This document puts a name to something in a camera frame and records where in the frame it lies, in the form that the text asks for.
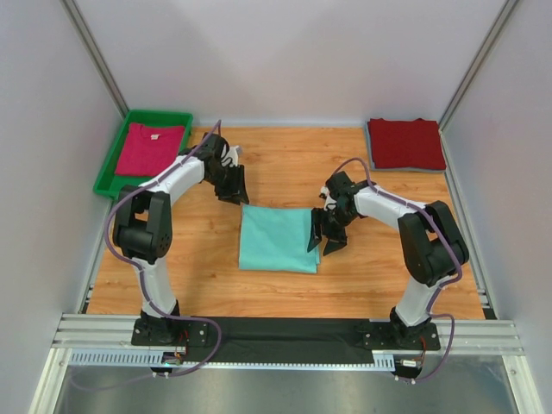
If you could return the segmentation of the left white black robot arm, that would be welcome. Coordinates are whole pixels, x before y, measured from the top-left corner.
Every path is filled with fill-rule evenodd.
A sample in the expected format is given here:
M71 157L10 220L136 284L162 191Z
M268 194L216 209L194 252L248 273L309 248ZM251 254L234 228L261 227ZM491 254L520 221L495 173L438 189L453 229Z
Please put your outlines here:
M179 153L160 174L119 192L113 221L111 252L134 269L141 290L141 314L132 344L182 346L194 319L182 319L170 286L166 255L173 242L172 209L194 185L207 182L227 203L248 204L242 150L219 134L207 133L200 143Z

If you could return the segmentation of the teal t shirt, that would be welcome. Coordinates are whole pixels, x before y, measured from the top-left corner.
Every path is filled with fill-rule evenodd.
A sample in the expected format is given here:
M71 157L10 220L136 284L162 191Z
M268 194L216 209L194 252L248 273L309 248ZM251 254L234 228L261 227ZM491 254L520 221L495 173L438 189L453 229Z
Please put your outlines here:
M320 255L309 251L311 211L245 205L241 209L241 270L317 273Z

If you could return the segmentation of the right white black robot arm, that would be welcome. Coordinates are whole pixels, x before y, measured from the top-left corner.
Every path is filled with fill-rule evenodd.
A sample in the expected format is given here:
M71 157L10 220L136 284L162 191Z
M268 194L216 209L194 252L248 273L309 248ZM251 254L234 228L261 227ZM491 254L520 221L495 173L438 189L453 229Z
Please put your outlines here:
M326 241L323 255L348 244L346 228L357 218L370 217L399 234L410 279L403 297L390 312L390 341L408 348L429 324L441 289L461 276L469 260L463 236L447 204L424 204L402 198L366 179L355 183L344 172L333 174L320 191L322 208L311 210L307 250Z

